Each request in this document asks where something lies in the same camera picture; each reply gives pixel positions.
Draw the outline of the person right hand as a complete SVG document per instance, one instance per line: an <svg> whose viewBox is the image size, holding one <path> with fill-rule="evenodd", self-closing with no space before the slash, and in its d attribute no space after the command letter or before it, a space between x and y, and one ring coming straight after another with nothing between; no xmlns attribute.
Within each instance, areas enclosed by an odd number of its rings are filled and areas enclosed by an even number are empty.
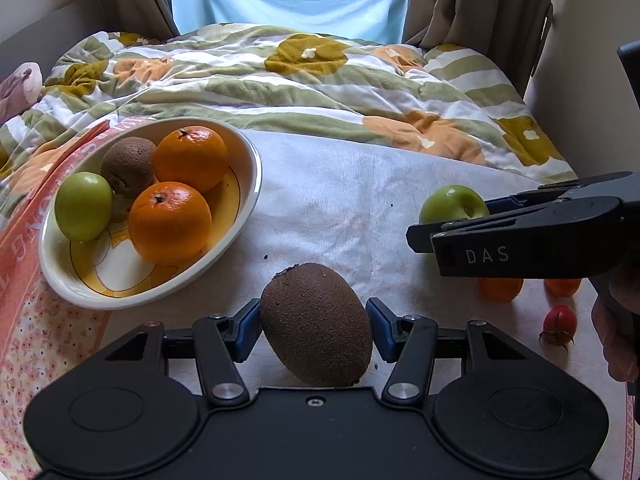
<svg viewBox="0 0 640 480"><path fill-rule="evenodd" d="M639 278L631 274L620 274L612 278L611 296L625 309L639 313ZM635 382L639 377L639 363L631 344L620 336L622 324L614 318L598 297L591 311L591 319L600 343L603 356L608 362L608 374L616 382Z"/></svg>

